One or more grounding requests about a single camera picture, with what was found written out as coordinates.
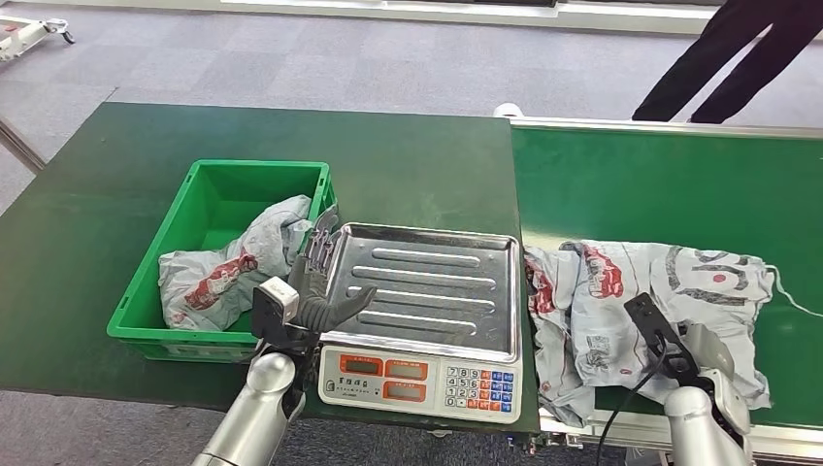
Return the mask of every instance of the weighing scale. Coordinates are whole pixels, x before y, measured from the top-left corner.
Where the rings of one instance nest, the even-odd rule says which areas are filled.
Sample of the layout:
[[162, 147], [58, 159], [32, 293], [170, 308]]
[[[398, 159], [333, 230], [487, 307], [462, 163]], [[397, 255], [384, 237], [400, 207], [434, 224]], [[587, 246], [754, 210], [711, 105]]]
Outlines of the weighing scale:
[[327, 296], [372, 304], [322, 335], [332, 405], [509, 424], [520, 417], [521, 255], [508, 236], [348, 223]]

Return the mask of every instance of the black pants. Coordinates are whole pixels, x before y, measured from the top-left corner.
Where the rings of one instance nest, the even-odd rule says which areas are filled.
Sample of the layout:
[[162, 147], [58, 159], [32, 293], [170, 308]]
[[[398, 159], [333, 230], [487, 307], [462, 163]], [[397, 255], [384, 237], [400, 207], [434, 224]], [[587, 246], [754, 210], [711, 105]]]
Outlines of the black pants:
[[651, 89], [632, 119], [672, 119], [769, 25], [772, 29], [692, 115], [693, 122], [722, 123], [776, 78], [823, 30], [823, 0], [728, 0]]

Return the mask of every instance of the green tabletop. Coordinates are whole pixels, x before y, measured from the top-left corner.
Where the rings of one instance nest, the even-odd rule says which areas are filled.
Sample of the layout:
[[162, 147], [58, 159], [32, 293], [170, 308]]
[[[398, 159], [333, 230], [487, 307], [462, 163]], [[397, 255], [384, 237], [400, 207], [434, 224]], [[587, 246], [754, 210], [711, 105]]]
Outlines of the green tabletop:
[[[231, 404], [245, 366], [148, 361], [106, 335], [183, 176], [201, 158], [326, 161], [344, 220], [520, 236], [505, 120], [103, 104], [0, 216], [0, 387]], [[524, 366], [533, 367], [525, 352]], [[523, 385], [523, 416], [510, 426], [333, 407], [316, 393], [305, 416], [535, 432], [532, 371]]]
[[[661, 242], [757, 255], [779, 267], [797, 301], [823, 312], [823, 139], [756, 132], [515, 127], [524, 241]], [[821, 334], [823, 318], [782, 295], [763, 308], [755, 364], [774, 407], [752, 412], [752, 422], [823, 428]], [[598, 408], [615, 409], [625, 393], [600, 389]], [[639, 401], [630, 411], [661, 409]]]

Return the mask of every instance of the green bin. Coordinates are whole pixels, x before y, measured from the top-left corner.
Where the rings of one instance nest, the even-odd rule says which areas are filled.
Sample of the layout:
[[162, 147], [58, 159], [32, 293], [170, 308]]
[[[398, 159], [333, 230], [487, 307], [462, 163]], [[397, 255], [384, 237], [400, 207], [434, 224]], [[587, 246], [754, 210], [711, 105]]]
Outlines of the green bin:
[[183, 180], [109, 322], [109, 336], [148, 359], [235, 362], [257, 342], [249, 313], [223, 332], [169, 329], [160, 304], [160, 255], [173, 250], [219, 250], [240, 237], [267, 207], [289, 197], [312, 198], [314, 220], [336, 202], [322, 162], [200, 160]]

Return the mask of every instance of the robotic arm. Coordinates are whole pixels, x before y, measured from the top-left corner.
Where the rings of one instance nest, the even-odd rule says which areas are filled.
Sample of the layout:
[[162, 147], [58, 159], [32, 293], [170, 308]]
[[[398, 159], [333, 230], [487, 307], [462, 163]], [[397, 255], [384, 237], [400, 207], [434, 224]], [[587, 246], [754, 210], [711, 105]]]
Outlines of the robotic arm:
[[625, 308], [649, 350], [663, 358], [664, 374], [680, 384], [664, 403], [675, 464], [751, 464], [748, 407], [732, 385], [735, 361], [726, 345], [702, 324], [680, 324], [675, 331], [646, 293]]
[[377, 289], [365, 286], [343, 302], [326, 301], [322, 270], [333, 248], [328, 227], [335, 223], [334, 207], [320, 216], [288, 283], [275, 277], [254, 289], [251, 333], [259, 340], [246, 385], [192, 466], [269, 466], [289, 421], [305, 403], [320, 334], [374, 299]]

